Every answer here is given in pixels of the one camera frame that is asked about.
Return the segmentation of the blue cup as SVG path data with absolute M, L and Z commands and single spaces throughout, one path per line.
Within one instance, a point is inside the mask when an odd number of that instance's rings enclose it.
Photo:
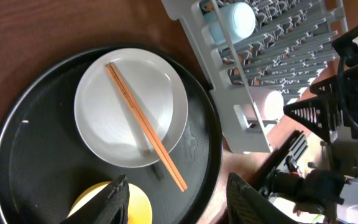
M 219 9 L 223 22 L 233 44 L 236 44 L 252 35 L 255 29 L 256 18 L 252 8 L 244 2 L 236 2 Z M 223 44 L 225 36 L 218 22 L 215 12 L 211 11 L 204 15 L 206 22 L 213 22 L 209 27 L 215 44 Z

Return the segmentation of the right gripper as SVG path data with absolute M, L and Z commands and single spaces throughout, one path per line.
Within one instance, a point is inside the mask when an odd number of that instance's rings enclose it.
M 325 142 L 334 142 L 341 126 L 358 140 L 358 26 L 332 47 L 339 55 L 337 74 L 311 85 L 315 97 L 286 105 L 283 111 Z

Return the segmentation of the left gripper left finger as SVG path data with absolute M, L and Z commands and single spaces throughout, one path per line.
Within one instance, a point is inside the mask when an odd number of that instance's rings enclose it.
M 129 183 L 120 175 L 61 224 L 127 224 Z

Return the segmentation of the pink cup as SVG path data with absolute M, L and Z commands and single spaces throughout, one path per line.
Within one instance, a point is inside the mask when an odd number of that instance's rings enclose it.
M 267 121 L 276 121 L 284 115 L 284 99 L 278 90 L 250 86 L 249 92 L 264 125 L 268 125 Z

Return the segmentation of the yellow bowl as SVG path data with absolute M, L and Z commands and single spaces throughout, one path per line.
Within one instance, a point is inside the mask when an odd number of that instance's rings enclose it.
M 67 217 L 70 217 L 83 205 L 89 202 L 109 183 L 110 181 L 94 184 L 81 193 L 71 206 Z M 129 193 L 128 224 L 151 224 L 153 217 L 152 206 L 146 193 L 134 184 L 129 184 Z

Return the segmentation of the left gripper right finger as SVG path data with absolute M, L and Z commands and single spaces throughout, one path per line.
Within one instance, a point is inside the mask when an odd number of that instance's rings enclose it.
M 230 224 L 297 224 L 233 172 L 227 178 L 226 201 Z

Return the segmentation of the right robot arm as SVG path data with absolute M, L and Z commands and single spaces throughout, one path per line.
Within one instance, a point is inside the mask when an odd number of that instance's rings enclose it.
M 358 26 L 333 41 L 339 55 L 337 75 L 315 83 L 316 96 L 284 107 L 285 115 L 301 123 L 324 141 L 336 140 L 337 127 L 344 124 L 358 133 Z M 306 177 L 293 172 L 272 172 L 262 188 L 264 195 L 280 194 L 300 203 L 307 212 L 329 215 L 348 184 L 345 177 L 328 170 L 313 170 Z

